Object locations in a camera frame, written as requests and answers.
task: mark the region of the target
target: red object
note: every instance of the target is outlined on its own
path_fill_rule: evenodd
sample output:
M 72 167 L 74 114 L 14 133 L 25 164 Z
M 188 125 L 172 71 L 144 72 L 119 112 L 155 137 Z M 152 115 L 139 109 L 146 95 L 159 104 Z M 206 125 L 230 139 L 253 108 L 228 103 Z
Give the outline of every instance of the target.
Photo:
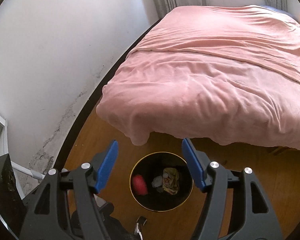
M 148 194 L 148 188 L 146 185 L 145 180 L 141 175 L 133 176 L 132 178 L 132 187 L 137 195 L 147 195 Z

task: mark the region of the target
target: pink bedspread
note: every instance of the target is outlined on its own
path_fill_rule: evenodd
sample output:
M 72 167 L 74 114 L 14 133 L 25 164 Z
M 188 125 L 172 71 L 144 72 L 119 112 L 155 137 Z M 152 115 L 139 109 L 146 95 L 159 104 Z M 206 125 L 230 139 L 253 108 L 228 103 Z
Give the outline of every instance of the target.
M 300 149 L 300 25 L 259 6 L 177 7 L 103 87 L 97 113 L 135 145 L 156 131 Z

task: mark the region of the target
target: white metal frame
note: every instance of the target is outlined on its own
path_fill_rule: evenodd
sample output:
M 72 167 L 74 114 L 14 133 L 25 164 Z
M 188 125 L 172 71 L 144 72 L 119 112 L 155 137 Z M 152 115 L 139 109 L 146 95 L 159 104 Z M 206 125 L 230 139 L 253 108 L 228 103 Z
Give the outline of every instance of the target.
M 8 122 L 2 117 L 0 116 L 0 125 L 2 126 L 2 133 L 3 133 L 3 152 L 0 153 L 0 156 L 1 155 L 4 155 L 4 154 L 8 154 L 9 151 L 8 151 Z M 14 163 L 11 161 L 11 165 L 12 165 L 12 168 L 13 168 L 13 172 L 14 172 L 14 176 L 16 177 L 16 187 L 17 187 L 17 190 L 19 192 L 19 195 L 20 197 L 23 199 L 25 197 L 25 194 L 22 190 L 22 187 L 20 185 L 20 181 L 18 179 L 18 176 L 16 174 L 16 170 L 17 171 L 20 171 L 24 174 L 27 174 L 35 179 L 44 179 L 45 175 L 37 172 L 37 171 L 33 171 L 33 170 L 29 170 L 23 166 L 20 166 L 19 164 L 17 163 Z

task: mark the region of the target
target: yellow rim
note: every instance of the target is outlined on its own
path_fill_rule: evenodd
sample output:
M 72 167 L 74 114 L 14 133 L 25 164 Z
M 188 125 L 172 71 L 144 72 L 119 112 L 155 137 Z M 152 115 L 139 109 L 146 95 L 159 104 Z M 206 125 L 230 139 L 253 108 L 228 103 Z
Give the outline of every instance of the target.
M 146 157 L 148 157 L 148 156 L 150 156 L 150 155 L 152 155 L 152 154 L 156 154 L 156 153 L 169 153 L 169 152 L 155 152 L 155 153 L 150 153 L 150 154 L 148 154 L 148 155 L 142 157 L 142 158 L 141 158 L 141 159 L 133 166 L 132 171 L 131 171 L 131 173 L 130 173 L 130 178 L 129 178 L 130 192 L 131 192 L 131 194 L 132 194 L 134 200 L 135 200 L 140 206 L 142 206 L 143 208 L 145 208 L 145 209 L 147 209 L 147 210 L 150 210 L 150 211 L 153 211 L 153 212 L 168 212 L 168 211 L 171 211 L 171 210 L 174 210 L 174 209 L 180 207 L 181 205 L 183 205 L 184 202 L 187 201 L 187 199 L 190 197 L 190 195 L 191 195 L 191 193 L 192 193 L 192 190 L 193 190 L 193 179 L 192 179 L 192 187 L 191 187 L 191 190 L 190 190 L 190 193 L 189 193 L 188 197 L 187 197 L 180 205 L 178 205 L 178 206 L 176 206 L 176 207 L 174 207 L 174 208 L 172 208 L 172 209 L 169 209 L 169 210 L 157 211 L 157 210 L 153 210 L 153 209 L 147 208 L 147 207 L 145 207 L 144 205 L 140 204 L 139 201 L 134 197 L 134 195 L 133 195 L 133 193 L 132 193 L 132 188 L 131 188 L 131 177 L 132 177 L 132 173 L 133 173 L 135 167 L 136 167 L 136 166 L 139 164 L 139 162 L 141 162 L 144 158 L 146 158 Z M 181 160 L 183 160 L 183 161 L 185 162 L 185 164 L 187 164 L 187 162 L 186 162 L 182 157 L 180 157 L 179 155 L 176 155 L 176 154 L 174 154 L 174 153 L 169 153 L 169 154 L 172 154 L 172 155 L 175 155 L 175 156 L 179 157 Z

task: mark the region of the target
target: black baseboard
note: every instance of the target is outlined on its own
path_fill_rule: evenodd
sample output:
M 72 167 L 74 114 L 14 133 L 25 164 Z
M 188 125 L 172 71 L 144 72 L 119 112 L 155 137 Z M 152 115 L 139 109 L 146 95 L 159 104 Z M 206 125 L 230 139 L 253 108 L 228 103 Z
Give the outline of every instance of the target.
M 143 37 L 158 23 L 160 22 L 160 19 L 153 24 L 148 30 L 146 30 L 145 33 L 143 33 L 131 46 L 130 48 L 118 59 L 118 61 L 113 65 L 113 67 L 109 70 L 109 72 L 106 74 L 106 76 L 101 80 L 97 88 L 94 90 L 80 113 L 78 114 L 77 118 L 74 121 L 74 124 L 72 125 L 65 141 L 63 142 L 63 145 L 60 149 L 60 152 L 57 156 L 56 162 L 54 164 L 54 168 L 58 169 L 59 171 L 62 170 L 62 168 L 65 166 L 66 160 L 69 156 L 69 153 L 72 149 L 72 146 L 77 139 L 79 132 L 81 128 L 83 127 L 84 123 L 86 122 L 89 114 L 93 110 L 94 106 L 102 96 L 102 88 L 104 85 L 106 85 L 109 80 L 114 76 L 115 72 L 119 68 L 119 66 L 125 61 L 128 53 L 143 39 Z

